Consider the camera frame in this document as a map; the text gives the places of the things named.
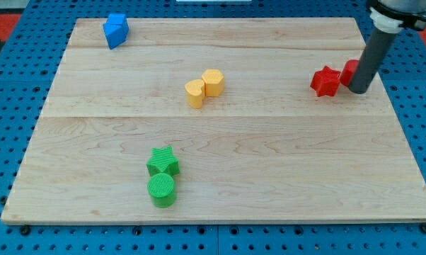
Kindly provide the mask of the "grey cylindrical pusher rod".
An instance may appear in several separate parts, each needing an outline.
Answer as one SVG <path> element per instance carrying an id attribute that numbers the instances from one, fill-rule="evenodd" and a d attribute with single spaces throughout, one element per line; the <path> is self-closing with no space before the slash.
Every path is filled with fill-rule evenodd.
<path id="1" fill-rule="evenodd" d="M 351 92 L 354 94 L 367 92 L 395 38 L 396 33 L 373 29 L 348 85 Z"/>

